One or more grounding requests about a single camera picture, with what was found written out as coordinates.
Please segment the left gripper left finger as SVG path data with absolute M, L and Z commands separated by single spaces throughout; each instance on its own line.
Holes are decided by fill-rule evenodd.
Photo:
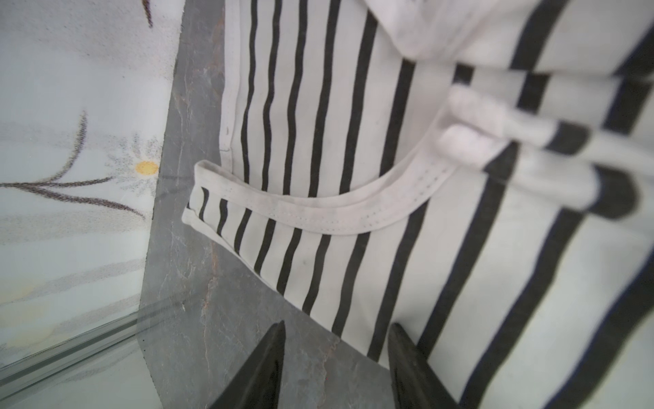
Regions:
M 285 341 L 284 322 L 271 325 L 232 381 L 209 408 L 277 408 Z

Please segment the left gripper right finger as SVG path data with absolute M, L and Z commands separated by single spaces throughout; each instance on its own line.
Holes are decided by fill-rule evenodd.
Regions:
M 396 408 L 460 408 L 400 324 L 389 328 L 388 359 Z

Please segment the black white striped tank top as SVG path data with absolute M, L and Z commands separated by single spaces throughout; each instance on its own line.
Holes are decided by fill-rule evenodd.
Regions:
M 462 408 L 653 405 L 650 1 L 229 1 L 182 219 Z

